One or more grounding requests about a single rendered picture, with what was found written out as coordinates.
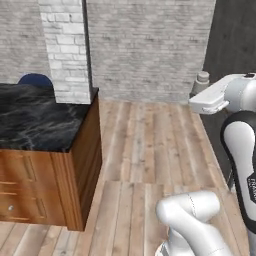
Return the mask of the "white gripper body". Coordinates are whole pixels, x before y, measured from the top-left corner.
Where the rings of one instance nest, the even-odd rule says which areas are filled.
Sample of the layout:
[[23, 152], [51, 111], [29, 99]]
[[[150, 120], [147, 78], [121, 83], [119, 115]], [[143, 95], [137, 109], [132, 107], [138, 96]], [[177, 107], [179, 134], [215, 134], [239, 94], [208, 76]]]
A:
[[190, 98], [188, 103], [192, 111], [212, 115], [227, 107], [229, 101], [225, 99], [225, 91], [233, 79], [233, 75], [227, 75]]

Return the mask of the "blue stool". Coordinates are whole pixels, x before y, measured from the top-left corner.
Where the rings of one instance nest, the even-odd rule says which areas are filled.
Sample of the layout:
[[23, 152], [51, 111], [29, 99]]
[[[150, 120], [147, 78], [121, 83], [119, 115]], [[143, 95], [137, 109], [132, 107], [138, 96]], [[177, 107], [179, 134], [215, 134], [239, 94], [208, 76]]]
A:
[[52, 81], [44, 74], [29, 73], [20, 78], [19, 85], [31, 84], [42, 87], [53, 87]]

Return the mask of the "wooden island cabinet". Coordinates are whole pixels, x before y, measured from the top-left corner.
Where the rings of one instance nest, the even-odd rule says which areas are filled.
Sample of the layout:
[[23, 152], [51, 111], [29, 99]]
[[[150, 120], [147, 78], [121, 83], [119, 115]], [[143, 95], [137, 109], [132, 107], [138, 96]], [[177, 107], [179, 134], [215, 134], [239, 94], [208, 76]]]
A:
[[[32, 160], [35, 181], [28, 179], [24, 156]], [[0, 196], [0, 216], [84, 230], [101, 165], [97, 89], [90, 104], [65, 104], [49, 87], [0, 85], [0, 181], [17, 183], [0, 184], [0, 192], [17, 193]]]

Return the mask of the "grey shaker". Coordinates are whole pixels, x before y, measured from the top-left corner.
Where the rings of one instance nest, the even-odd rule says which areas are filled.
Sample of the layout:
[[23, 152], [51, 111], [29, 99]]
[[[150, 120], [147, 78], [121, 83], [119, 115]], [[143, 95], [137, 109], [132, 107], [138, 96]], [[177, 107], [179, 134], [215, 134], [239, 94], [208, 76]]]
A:
[[210, 74], [206, 71], [200, 71], [194, 82], [194, 93], [198, 94], [209, 86], [209, 77]]

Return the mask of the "dark tall cabinet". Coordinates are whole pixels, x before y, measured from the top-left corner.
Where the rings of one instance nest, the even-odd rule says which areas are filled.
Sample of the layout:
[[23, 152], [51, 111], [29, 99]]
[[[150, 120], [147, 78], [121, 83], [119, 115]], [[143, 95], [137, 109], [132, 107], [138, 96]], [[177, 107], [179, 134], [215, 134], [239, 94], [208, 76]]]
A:
[[[256, 0], [216, 0], [203, 71], [210, 74], [210, 83], [228, 74], [256, 73]], [[230, 114], [223, 109], [200, 115], [229, 189], [234, 180], [220, 129]]]

